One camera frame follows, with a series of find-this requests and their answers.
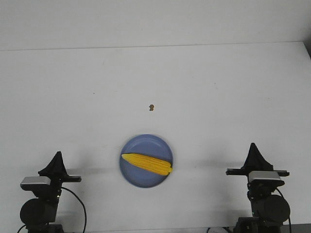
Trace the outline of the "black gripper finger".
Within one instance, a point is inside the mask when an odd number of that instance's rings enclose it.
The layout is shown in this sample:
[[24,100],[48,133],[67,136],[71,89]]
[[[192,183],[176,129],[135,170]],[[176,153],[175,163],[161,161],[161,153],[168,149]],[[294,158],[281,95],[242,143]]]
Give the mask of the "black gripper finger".
[[247,158],[243,164],[243,166],[241,167],[241,169],[251,169],[254,167],[254,146],[255,144],[254,143],[251,143],[250,144],[250,148],[249,148],[249,151],[248,151],[248,155],[247,155]]
[[274,169],[273,165],[264,159],[256,144],[254,144],[254,157],[257,169]]
[[67,173],[67,170],[65,168],[65,165],[64,165],[64,161],[63,161],[63,157],[62,157],[62,152],[59,151],[58,152],[58,157],[59,157],[59,173],[61,174],[62,177],[68,177],[68,173]]
[[58,158],[59,152],[55,154],[44,169],[38,171],[39,176],[53,176],[58,171]]

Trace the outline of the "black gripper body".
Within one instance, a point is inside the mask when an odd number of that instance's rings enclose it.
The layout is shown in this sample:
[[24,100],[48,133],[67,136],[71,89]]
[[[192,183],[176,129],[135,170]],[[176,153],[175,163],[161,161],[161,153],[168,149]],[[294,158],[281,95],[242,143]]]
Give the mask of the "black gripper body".
[[81,176],[50,176],[51,187],[61,187],[63,183],[79,183],[82,181]]
[[289,176],[290,173],[286,170],[273,170],[273,171],[264,171],[264,170],[245,170],[240,168],[228,168],[226,170],[226,175],[233,175],[233,176],[248,176],[250,173],[256,172],[259,174],[272,174],[277,173],[278,176]]

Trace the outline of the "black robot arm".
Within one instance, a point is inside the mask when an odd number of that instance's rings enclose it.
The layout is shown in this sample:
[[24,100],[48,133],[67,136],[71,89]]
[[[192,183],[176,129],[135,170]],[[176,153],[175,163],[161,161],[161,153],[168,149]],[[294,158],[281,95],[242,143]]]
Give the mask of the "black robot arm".
[[279,187],[288,177],[286,170],[275,170],[267,162],[255,143],[250,144],[247,158],[241,168],[228,168],[226,175],[247,178],[247,198],[251,204],[251,217],[239,217],[234,233],[280,233],[285,221],[290,221],[290,205]]
[[23,227],[29,233],[63,233],[61,224],[56,224],[56,214],[62,190],[72,193],[81,203],[85,220],[86,208],[81,199],[63,183],[79,183],[81,176],[70,176],[65,168],[62,153],[58,151],[38,176],[25,177],[20,183],[24,191],[31,191],[35,198],[25,202],[20,210]]

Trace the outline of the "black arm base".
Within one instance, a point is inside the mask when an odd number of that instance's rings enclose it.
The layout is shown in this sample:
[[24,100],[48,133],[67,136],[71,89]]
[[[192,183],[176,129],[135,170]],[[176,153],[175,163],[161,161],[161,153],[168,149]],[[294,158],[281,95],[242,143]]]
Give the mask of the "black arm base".
[[239,217],[233,233],[258,233],[258,217]]

